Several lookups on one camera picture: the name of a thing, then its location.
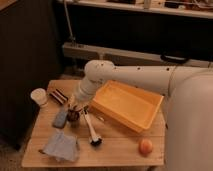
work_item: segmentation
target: wooden tabletop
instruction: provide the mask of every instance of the wooden tabletop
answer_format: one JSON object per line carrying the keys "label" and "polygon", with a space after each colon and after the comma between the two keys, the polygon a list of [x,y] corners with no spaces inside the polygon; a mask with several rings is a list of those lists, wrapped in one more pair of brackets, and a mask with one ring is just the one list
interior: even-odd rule
{"label": "wooden tabletop", "polygon": [[[70,96],[78,80],[52,80],[48,92],[55,88]],[[48,138],[56,131],[51,126],[60,106],[51,99],[48,105],[39,111],[31,138],[22,160],[23,167],[104,167],[104,166],[160,166],[164,164],[165,122],[159,111],[151,128],[141,134],[133,132],[117,122],[102,122],[91,115],[96,132],[102,137],[102,144],[94,148],[89,144],[89,130],[83,117],[80,126],[71,128],[66,124],[63,131],[67,135],[78,137],[80,147],[79,159],[76,162],[57,162],[39,152],[47,143]],[[153,142],[153,152],[143,157],[138,152],[138,142],[142,137]]]}

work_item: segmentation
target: black handle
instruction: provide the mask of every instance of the black handle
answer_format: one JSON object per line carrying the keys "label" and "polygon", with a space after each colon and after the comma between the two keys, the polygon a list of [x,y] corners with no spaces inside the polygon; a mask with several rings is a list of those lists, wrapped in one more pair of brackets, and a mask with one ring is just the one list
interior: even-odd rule
{"label": "black handle", "polygon": [[167,57],[165,55],[161,55],[160,58],[163,61],[174,62],[174,63],[177,63],[177,64],[184,64],[184,63],[186,63],[189,60],[189,58],[174,59],[174,58]]}

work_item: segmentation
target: orange tray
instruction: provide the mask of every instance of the orange tray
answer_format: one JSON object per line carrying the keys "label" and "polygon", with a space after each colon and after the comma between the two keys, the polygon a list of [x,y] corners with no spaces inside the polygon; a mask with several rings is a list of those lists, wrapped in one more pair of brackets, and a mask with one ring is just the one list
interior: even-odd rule
{"label": "orange tray", "polygon": [[90,106],[140,133],[150,128],[162,100],[162,95],[110,80]]}

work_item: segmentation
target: cup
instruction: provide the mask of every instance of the cup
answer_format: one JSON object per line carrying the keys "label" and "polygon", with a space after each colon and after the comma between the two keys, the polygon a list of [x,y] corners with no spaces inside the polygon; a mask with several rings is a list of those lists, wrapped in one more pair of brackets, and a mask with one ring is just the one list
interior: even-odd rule
{"label": "cup", "polygon": [[30,94],[32,100],[34,100],[40,107],[44,107],[47,104],[47,93],[43,88],[37,88]]}

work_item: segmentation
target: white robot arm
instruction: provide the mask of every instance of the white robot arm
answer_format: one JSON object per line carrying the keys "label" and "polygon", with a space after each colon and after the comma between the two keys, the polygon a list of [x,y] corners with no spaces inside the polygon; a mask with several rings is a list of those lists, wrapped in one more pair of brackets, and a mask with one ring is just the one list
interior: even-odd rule
{"label": "white robot arm", "polygon": [[85,77],[74,92],[79,101],[91,100],[107,80],[116,80],[169,96],[185,79],[207,68],[175,66],[115,66],[110,61],[92,60],[85,66]]}
{"label": "white robot arm", "polygon": [[76,101],[89,101],[107,80],[117,80],[169,97],[167,171],[213,170],[213,71],[174,66],[115,66],[90,61],[77,86]]}

